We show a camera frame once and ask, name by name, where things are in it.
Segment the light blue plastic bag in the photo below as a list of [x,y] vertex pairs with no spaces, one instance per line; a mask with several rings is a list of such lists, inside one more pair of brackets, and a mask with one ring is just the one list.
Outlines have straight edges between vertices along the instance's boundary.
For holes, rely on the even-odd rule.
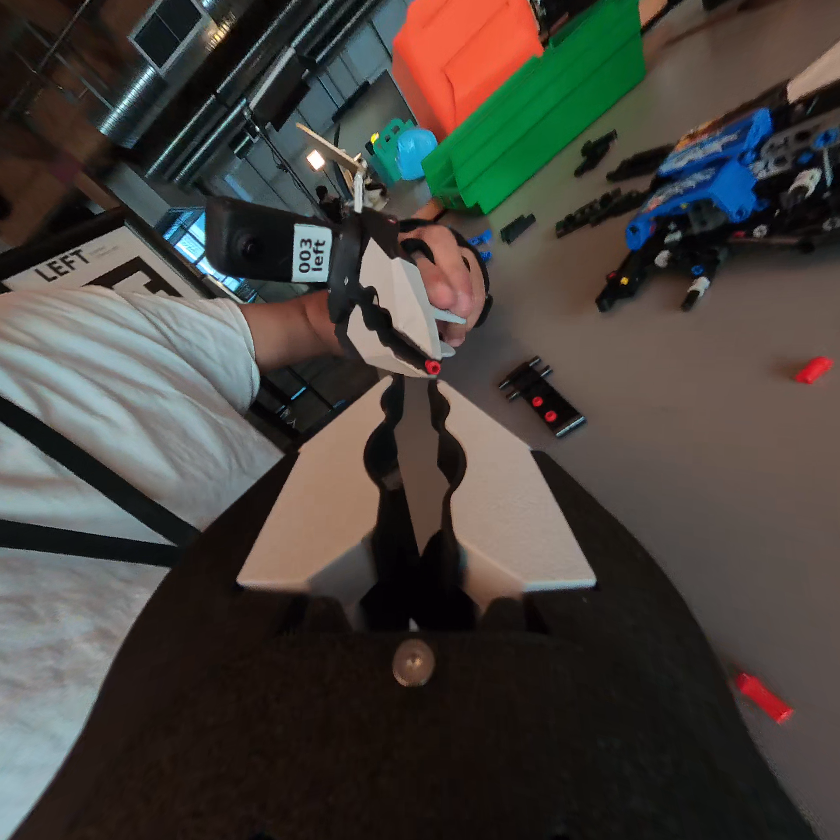
[[402,131],[397,137],[395,158],[401,180],[424,180],[424,161],[437,147],[437,138],[428,129],[411,127]]

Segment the long black lego beam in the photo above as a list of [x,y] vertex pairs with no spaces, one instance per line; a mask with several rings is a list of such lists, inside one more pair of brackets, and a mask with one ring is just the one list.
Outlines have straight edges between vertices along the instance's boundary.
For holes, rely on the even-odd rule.
[[[522,399],[553,436],[562,438],[583,427],[586,424],[586,418],[551,384],[549,377],[552,372],[550,365],[543,364],[539,356],[534,356],[508,373],[498,387],[510,403]],[[540,408],[531,405],[531,399],[536,395],[543,398],[543,405]],[[549,425],[543,419],[543,415],[549,410],[558,412],[560,416],[560,422],[556,425]]]

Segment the air vent grille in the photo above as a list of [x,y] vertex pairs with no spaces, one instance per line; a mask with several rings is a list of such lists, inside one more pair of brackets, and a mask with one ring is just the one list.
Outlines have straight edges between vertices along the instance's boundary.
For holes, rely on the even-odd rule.
[[129,42],[163,75],[211,22],[201,2],[156,1],[129,34]]

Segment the black lego panel piece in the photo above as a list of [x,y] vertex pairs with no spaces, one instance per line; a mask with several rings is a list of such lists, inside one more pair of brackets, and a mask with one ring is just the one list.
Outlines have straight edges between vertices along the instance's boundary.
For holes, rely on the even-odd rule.
[[653,149],[637,152],[624,159],[617,167],[605,174],[609,183],[619,183],[654,175],[674,150],[673,144],[664,144]]

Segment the spiral duct with vents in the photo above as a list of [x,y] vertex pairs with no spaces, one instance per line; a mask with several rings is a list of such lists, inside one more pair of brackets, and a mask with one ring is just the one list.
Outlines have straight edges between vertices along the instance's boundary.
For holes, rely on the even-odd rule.
[[[173,100],[175,94],[183,89],[221,45],[236,23],[239,16],[237,2],[198,2],[201,2],[210,14],[212,22],[203,32],[194,36],[192,42],[163,75],[148,64],[129,42],[136,54],[136,60],[122,74],[116,87],[105,95],[104,104],[91,116],[93,127],[111,143],[126,149],[133,147]],[[153,3],[150,3],[143,15]]]

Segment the black studded lego assembly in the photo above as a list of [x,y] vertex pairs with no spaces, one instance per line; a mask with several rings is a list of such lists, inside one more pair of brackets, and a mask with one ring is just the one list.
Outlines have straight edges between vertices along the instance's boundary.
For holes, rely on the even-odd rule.
[[614,192],[606,192],[568,213],[555,224],[556,238],[563,238],[582,227],[591,225],[593,219],[608,209],[615,200],[616,194]]

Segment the person's left forearm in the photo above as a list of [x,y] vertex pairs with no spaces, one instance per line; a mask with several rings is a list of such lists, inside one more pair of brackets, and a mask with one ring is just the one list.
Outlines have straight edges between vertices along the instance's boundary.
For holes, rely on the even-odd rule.
[[261,374],[325,356],[345,356],[330,320],[325,290],[287,301],[249,303],[239,310],[250,331]]

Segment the tilted beige board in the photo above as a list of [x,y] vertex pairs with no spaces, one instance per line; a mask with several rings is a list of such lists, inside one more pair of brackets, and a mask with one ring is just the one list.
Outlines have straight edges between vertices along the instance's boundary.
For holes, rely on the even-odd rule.
[[335,143],[326,140],[302,122],[296,122],[296,128],[306,137],[308,152],[317,149],[322,153],[326,162],[335,163],[346,172],[351,173],[352,175],[354,174],[356,169],[355,162],[358,160],[358,155],[362,157],[361,154],[351,156],[346,151],[339,148]]

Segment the white black printed sign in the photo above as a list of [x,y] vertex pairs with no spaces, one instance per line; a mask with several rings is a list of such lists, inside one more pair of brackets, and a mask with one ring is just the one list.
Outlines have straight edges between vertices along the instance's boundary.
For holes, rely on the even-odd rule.
[[87,287],[189,301],[228,297],[127,209],[2,253],[2,293]]

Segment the teal plastic container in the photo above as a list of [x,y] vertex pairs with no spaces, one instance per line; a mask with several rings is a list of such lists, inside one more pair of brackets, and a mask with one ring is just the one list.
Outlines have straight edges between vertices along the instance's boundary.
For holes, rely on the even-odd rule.
[[392,119],[384,128],[371,136],[371,163],[386,186],[391,186],[403,179],[399,159],[399,139],[403,133],[414,128],[409,119]]

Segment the blue flame lego truck model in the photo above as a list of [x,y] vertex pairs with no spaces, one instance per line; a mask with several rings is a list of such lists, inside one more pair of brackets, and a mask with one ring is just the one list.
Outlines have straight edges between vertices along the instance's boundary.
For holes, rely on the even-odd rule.
[[702,299],[732,248],[803,254],[838,242],[839,82],[754,108],[683,138],[658,167],[625,228],[627,253],[595,305],[636,297],[655,270],[690,280],[681,310]]

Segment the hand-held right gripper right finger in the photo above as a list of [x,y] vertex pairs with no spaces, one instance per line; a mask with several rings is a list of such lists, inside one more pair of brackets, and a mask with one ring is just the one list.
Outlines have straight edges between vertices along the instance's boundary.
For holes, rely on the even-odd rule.
[[445,382],[420,384],[420,552],[421,603],[441,627],[596,584],[537,452]]

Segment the person's left hand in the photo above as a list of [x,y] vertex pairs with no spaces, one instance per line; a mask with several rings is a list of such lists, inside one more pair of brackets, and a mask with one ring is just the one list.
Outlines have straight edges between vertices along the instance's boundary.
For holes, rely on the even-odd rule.
[[458,321],[437,321],[440,339],[456,350],[491,307],[487,267],[464,236],[442,224],[406,220],[399,241],[419,269],[430,304]]

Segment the orange plastic bin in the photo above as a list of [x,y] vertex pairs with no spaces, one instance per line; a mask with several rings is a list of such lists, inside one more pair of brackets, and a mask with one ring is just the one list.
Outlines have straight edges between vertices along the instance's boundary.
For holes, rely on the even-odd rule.
[[420,128],[443,142],[543,46],[528,1],[414,1],[392,74]]

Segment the lego instruction booklet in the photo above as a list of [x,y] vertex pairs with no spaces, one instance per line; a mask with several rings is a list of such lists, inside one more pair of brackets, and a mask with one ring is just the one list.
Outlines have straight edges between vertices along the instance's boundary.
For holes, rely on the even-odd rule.
[[794,103],[832,86],[839,80],[839,51],[837,41],[830,49],[821,54],[808,67],[787,82],[786,101]]

